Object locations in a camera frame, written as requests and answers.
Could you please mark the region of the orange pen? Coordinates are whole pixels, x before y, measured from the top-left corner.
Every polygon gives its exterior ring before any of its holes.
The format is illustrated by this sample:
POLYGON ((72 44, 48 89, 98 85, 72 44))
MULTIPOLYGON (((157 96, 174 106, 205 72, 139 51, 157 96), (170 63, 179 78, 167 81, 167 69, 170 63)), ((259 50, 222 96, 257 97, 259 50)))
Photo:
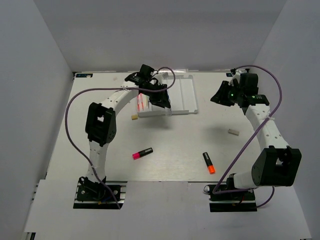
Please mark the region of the orange pen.
POLYGON ((143 112, 145 110, 145 96, 140 93, 139 94, 139 111, 143 112))

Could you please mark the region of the pink pen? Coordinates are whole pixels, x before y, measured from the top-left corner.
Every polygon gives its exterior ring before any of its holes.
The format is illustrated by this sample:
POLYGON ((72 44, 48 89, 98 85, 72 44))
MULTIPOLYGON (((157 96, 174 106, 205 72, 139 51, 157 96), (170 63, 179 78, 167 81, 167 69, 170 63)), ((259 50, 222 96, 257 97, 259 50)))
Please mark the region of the pink pen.
POLYGON ((136 97, 137 112, 140 112, 140 94, 136 97))

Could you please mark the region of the orange highlighter black cap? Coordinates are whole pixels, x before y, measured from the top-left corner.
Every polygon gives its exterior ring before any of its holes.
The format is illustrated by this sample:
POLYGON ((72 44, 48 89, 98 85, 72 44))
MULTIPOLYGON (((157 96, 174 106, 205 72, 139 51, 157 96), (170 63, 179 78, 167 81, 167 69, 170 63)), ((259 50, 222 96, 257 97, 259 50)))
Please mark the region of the orange highlighter black cap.
POLYGON ((215 173, 216 173, 216 170, 215 170, 214 165, 213 165, 213 163, 212 163, 212 161, 211 161, 211 159, 210 159, 209 154, 208 154, 207 152, 204 152, 204 153, 202 154, 202 156, 203 156, 203 159, 204 159, 205 164, 206 164, 206 166, 207 166, 208 172, 209 172, 211 175, 212 175, 212 174, 215 174, 215 173))

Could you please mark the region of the small blue-capped bottle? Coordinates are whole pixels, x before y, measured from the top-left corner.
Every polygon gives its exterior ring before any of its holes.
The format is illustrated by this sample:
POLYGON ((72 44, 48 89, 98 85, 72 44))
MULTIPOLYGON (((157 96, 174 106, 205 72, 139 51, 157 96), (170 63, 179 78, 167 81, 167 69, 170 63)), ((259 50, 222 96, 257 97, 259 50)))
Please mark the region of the small blue-capped bottle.
POLYGON ((167 117, 170 117, 172 116, 172 105, 171 105, 171 100, 170 100, 170 97, 169 95, 167 95, 166 97, 166 104, 165 104, 165 115, 167 117))

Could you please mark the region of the yellow pen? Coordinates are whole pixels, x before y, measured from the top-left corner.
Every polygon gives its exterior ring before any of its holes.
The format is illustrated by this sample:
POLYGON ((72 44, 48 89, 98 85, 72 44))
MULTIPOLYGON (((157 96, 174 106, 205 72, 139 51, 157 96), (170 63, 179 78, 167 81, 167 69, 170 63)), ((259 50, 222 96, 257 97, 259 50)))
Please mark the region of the yellow pen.
POLYGON ((149 108, 150 107, 149 97, 145 96, 144 99, 145 99, 145 106, 149 108))

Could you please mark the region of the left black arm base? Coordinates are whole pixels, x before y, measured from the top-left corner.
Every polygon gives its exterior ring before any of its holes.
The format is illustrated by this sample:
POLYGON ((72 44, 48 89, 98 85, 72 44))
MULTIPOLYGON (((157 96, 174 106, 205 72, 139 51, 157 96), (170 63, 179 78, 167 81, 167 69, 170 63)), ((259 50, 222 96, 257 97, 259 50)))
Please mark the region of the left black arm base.
POLYGON ((106 181, 104 183, 111 192, 99 182, 91 182, 87 177, 80 177, 77 182, 73 209, 88 210, 119 210, 122 208, 125 197, 127 181, 106 181))

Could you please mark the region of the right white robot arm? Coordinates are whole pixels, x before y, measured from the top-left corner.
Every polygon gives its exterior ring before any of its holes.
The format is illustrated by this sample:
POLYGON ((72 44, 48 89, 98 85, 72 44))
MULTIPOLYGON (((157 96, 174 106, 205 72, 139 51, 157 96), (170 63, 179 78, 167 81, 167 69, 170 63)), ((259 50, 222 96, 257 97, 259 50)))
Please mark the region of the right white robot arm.
POLYGON ((302 159, 298 148, 292 148, 282 137, 273 118, 267 97, 259 94, 258 75, 256 73, 233 70, 232 79, 224 80, 211 102, 224 105, 238 105, 251 123, 254 133, 251 139, 257 139, 261 150, 252 167, 246 172, 230 174, 226 171, 226 187, 217 186, 213 194, 226 194, 236 200, 245 191, 258 187, 290 187, 293 185, 302 159))

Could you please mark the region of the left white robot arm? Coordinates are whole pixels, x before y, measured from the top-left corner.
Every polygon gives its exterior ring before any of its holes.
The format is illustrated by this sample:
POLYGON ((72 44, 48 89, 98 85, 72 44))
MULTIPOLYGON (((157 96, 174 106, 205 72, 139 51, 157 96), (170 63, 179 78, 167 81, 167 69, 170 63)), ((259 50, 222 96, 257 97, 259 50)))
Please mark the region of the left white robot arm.
POLYGON ((100 181, 106 181, 105 163, 109 144, 117 133, 116 117, 118 113, 139 94, 148 97, 149 103, 163 109, 170 109, 171 102, 167 84, 167 72, 158 73, 152 67, 143 64, 139 72, 128 75, 119 89, 100 103, 91 103, 85 124, 89 140, 89 166, 86 178, 93 182, 88 193, 99 200, 105 196, 106 187, 100 181))

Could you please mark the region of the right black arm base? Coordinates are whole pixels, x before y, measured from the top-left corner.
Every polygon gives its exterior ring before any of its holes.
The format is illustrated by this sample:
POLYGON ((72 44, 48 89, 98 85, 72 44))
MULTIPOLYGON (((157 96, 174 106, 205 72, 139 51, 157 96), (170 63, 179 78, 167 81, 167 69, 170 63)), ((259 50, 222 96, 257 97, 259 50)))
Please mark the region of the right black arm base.
POLYGON ((211 213, 244 213, 256 212, 256 197, 253 191, 214 194, 215 184, 203 188, 209 195, 209 210, 211 213))

